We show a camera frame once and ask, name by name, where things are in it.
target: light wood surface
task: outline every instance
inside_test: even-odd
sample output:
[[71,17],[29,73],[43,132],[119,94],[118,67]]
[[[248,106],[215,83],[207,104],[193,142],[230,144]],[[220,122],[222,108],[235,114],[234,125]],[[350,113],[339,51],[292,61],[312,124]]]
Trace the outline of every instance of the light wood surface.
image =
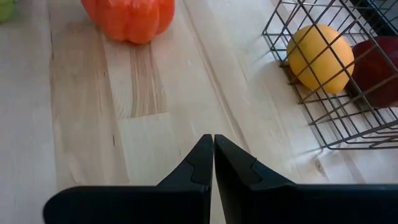
[[75,185],[155,185],[205,133],[295,182],[398,182],[398,151],[319,149],[261,37],[276,3],[176,0],[170,28],[136,46],[79,0],[19,1],[0,24],[0,223],[42,223]]

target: wire basket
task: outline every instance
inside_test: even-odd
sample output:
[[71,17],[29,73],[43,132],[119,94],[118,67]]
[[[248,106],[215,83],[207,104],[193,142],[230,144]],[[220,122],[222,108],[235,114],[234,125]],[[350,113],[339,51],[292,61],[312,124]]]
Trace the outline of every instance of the wire basket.
[[[310,126],[322,148],[398,148],[398,108],[380,108],[369,102],[376,91],[383,90],[392,83],[398,83],[397,67],[383,51],[380,42],[376,41],[382,35],[398,34],[398,30],[392,25],[398,20],[394,17],[397,15],[397,11],[392,10],[394,8],[398,11],[398,0],[281,0],[277,3],[262,34],[280,66],[285,70],[289,85],[292,85],[299,103],[303,105]],[[315,24],[326,24],[337,30],[339,36],[328,42]],[[310,29],[319,32],[326,48],[310,61],[304,59],[307,66],[301,72],[310,69],[314,74],[311,64],[326,50],[333,53],[343,68],[324,83],[314,75],[319,84],[314,90],[304,87],[299,82],[297,77],[300,73],[293,75],[287,61],[289,41],[292,41],[303,55],[298,46],[302,39],[296,42],[292,36],[305,26],[311,26]],[[352,47],[364,41],[371,47],[361,55],[356,55],[353,62],[345,65],[331,47],[341,37]],[[349,75],[348,67],[356,65],[375,52],[392,71],[392,75],[370,88],[361,89],[358,81]],[[340,74],[348,76],[351,89],[346,87],[339,94],[327,93],[325,85]]]

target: green fruit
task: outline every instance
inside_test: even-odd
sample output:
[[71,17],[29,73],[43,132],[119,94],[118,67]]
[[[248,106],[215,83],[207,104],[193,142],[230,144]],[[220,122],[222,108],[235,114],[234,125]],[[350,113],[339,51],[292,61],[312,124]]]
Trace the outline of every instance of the green fruit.
[[6,22],[14,11],[13,0],[0,0],[0,22]]

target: yellow lemon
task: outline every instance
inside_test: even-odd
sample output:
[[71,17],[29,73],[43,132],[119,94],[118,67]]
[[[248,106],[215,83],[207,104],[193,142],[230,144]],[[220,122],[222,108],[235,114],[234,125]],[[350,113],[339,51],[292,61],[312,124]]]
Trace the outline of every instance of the yellow lemon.
[[[329,44],[339,35],[336,30],[329,26],[320,24],[317,26]],[[309,30],[309,28],[311,28],[311,26],[301,28],[293,35],[292,39],[294,39],[294,41],[298,43],[299,40],[303,38],[304,34]],[[287,45],[287,53],[291,53],[287,57],[287,59],[293,73],[297,76],[307,66],[307,62],[304,60],[304,57],[305,59],[307,59],[308,62],[311,62],[323,49],[327,48],[327,44],[322,39],[322,36],[315,27],[312,27],[309,33],[298,44],[303,54],[300,53],[297,47],[295,48],[295,43],[292,39]],[[298,79],[306,87],[312,90],[317,89],[319,87],[319,84],[315,78],[315,75],[319,79],[320,83],[323,84],[354,60],[353,51],[342,36],[339,37],[339,39],[334,42],[331,47],[344,66],[340,65],[337,58],[333,55],[333,52],[330,49],[326,50],[311,64],[313,72],[308,67],[300,76],[298,76]],[[353,73],[353,70],[354,65],[348,67],[347,71],[349,75]],[[341,72],[337,77],[328,82],[323,88],[328,93],[337,94],[344,89],[348,80],[349,78],[346,72]]]

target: black wire basket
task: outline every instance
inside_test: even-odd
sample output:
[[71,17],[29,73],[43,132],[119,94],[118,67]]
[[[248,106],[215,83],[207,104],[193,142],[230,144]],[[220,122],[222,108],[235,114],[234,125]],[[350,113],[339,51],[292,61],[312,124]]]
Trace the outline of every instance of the black wire basket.
[[[398,108],[395,108],[398,106],[398,100],[395,100],[398,98],[398,69],[394,64],[395,59],[398,61],[398,30],[393,26],[395,22],[398,24],[396,15],[398,0],[281,0],[277,3],[262,34],[285,70],[289,85],[303,105],[322,148],[398,148]],[[327,40],[320,24],[334,28],[339,35],[332,41]],[[304,37],[314,29],[325,41],[326,47],[314,58],[306,58],[300,49],[304,37],[292,38],[306,26],[310,28]],[[353,51],[359,46],[367,47],[357,54],[354,51],[351,63],[343,63],[333,46],[341,38]],[[390,40],[397,40],[397,45],[391,44]],[[292,53],[287,53],[289,42],[294,44],[294,49],[301,53],[306,63],[305,68],[295,75],[288,61]],[[341,70],[322,82],[318,74],[313,75],[318,87],[304,87],[299,81],[300,75],[308,69],[315,74],[312,66],[326,51],[335,56]],[[369,60],[378,62],[375,68],[378,72],[364,69]],[[353,73],[349,71],[352,65],[355,66]],[[325,85],[341,75],[346,75],[349,80],[344,90],[328,93]],[[376,80],[368,84],[366,82],[372,80],[369,77],[376,77]]]

